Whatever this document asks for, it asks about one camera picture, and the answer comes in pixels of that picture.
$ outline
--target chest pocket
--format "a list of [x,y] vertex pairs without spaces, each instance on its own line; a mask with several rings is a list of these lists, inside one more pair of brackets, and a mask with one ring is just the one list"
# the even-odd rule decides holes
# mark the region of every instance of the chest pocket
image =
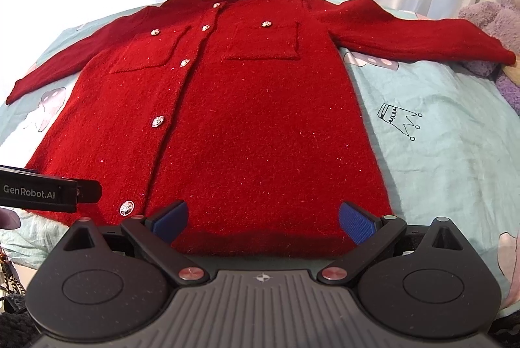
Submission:
[[227,60],[298,60],[298,23],[238,25],[226,52]]
[[179,39],[189,27],[163,27],[137,34],[114,59],[110,74],[164,66],[172,57]]

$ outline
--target triangular cutout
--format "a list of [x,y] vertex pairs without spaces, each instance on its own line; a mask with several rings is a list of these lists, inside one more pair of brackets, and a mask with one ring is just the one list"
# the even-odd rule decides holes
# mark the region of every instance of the triangular cutout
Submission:
[[432,246],[435,248],[455,249],[456,251],[460,251],[462,249],[459,242],[457,241],[457,238],[455,238],[449,228],[441,228],[439,230],[439,233],[435,237],[435,241],[433,242]]
[[76,251],[77,249],[86,248],[94,248],[94,242],[90,237],[88,229],[80,228],[69,238],[63,250]]

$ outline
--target red sweater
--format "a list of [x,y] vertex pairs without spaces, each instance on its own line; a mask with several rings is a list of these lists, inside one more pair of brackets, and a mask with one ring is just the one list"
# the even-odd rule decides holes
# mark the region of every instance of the red sweater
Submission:
[[82,71],[28,167],[97,179],[103,196],[77,214],[40,214],[117,224],[184,199],[181,252],[346,252],[340,202],[391,208],[336,46],[408,61],[515,59],[468,21],[400,20],[372,0],[147,7],[56,54],[7,99]]

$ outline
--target metal screw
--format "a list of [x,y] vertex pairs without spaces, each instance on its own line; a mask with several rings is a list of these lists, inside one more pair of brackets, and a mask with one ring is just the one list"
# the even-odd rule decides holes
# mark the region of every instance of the metal screw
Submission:
[[341,267],[327,267],[321,271],[321,275],[327,280],[342,280],[347,277],[347,271]]
[[179,277],[183,280],[199,280],[204,277],[204,270],[200,267],[185,267],[179,272]]

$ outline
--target purple teddy bear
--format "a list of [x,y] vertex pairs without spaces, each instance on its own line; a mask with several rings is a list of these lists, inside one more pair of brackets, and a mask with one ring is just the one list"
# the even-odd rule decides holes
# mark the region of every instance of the purple teddy bear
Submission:
[[488,35],[498,38],[508,50],[516,53],[516,65],[499,65],[490,61],[467,61],[464,66],[474,74],[490,76],[501,67],[495,81],[506,101],[520,115],[520,0],[481,2],[460,9],[459,18],[477,25]]

